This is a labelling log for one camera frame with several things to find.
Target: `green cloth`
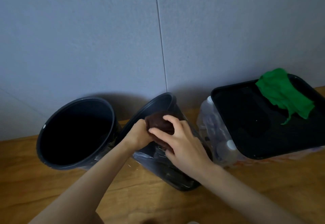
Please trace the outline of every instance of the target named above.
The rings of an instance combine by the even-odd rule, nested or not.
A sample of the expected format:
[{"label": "green cloth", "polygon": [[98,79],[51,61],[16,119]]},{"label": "green cloth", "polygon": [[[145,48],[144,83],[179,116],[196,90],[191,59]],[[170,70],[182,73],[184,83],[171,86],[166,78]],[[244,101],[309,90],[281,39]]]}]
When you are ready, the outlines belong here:
[{"label": "green cloth", "polygon": [[282,68],[266,72],[256,82],[256,85],[262,95],[273,105],[288,110],[289,117],[282,125],[287,124],[294,113],[298,113],[302,118],[307,119],[309,113],[315,107],[314,102],[293,87],[287,72]]}]

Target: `hand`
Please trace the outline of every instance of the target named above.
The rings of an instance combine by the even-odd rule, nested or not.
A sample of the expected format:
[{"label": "hand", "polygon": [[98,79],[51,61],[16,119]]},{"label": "hand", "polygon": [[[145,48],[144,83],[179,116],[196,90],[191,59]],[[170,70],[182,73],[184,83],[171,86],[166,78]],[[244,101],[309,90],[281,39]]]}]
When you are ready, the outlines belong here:
[{"label": "hand", "polygon": [[177,168],[188,176],[199,180],[203,172],[214,165],[205,152],[201,141],[193,136],[187,121],[180,121],[171,115],[165,115],[163,118],[173,124],[174,134],[169,135],[158,128],[150,128],[149,132],[173,148],[174,153],[166,150],[166,156]]},{"label": "hand", "polygon": [[138,120],[123,140],[133,151],[140,150],[148,145],[152,138],[147,132],[146,122],[143,119]]}]

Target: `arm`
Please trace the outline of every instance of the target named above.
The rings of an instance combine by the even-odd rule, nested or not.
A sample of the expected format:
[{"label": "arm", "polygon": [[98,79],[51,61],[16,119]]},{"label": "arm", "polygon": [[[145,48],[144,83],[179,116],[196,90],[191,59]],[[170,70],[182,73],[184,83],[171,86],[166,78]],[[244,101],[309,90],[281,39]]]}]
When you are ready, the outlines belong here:
[{"label": "arm", "polygon": [[193,136],[186,121],[179,121],[170,115],[165,115],[164,119],[173,124],[175,129],[173,135],[157,128],[151,128],[149,132],[173,148],[174,154],[166,151],[170,161],[249,221],[255,224],[305,223],[214,164],[207,156],[200,140]]},{"label": "arm", "polygon": [[95,211],[104,193],[126,160],[150,141],[152,139],[146,131],[145,121],[139,120],[116,147],[38,214],[30,224],[99,222],[100,218]]}]

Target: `wooden floor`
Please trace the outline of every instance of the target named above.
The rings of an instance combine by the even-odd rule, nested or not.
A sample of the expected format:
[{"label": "wooden floor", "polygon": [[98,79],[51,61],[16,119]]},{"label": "wooden floor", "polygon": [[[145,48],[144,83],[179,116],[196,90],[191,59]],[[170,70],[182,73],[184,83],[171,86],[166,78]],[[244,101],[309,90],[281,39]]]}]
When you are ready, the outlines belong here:
[{"label": "wooden floor", "polygon": [[[325,96],[325,88],[318,89]],[[195,122],[197,110],[186,113]],[[27,223],[85,171],[43,165],[37,136],[0,143],[0,223]],[[298,161],[258,164],[230,173],[311,223],[325,223],[325,150]],[[106,223],[247,223],[203,187],[183,193],[129,159],[98,209]]]}]

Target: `brown cloth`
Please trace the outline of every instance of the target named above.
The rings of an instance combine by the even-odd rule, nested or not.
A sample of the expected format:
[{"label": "brown cloth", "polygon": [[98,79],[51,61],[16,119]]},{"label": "brown cloth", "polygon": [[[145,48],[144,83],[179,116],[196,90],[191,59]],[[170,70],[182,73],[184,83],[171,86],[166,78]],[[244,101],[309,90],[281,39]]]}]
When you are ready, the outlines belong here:
[{"label": "brown cloth", "polygon": [[[176,118],[178,118],[180,121],[185,120],[184,117],[182,115],[178,115],[176,113],[172,113],[169,111],[160,111],[160,112],[156,112],[152,115],[149,115],[145,118],[146,121],[146,126],[147,126],[147,131],[149,130],[149,128],[158,128],[161,131],[168,133],[170,135],[173,135],[175,130],[174,130],[174,126],[171,122],[166,121],[163,119],[164,115],[172,115]],[[173,148],[170,147],[169,144],[167,144],[166,142],[162,141],[161,139],[157,138],[155,135],[153,135],[152,133],[148,132],[149,135],[152,137],[152,139],[159,144],[164,150],[169,150],[171,152],[174,153]]]}]

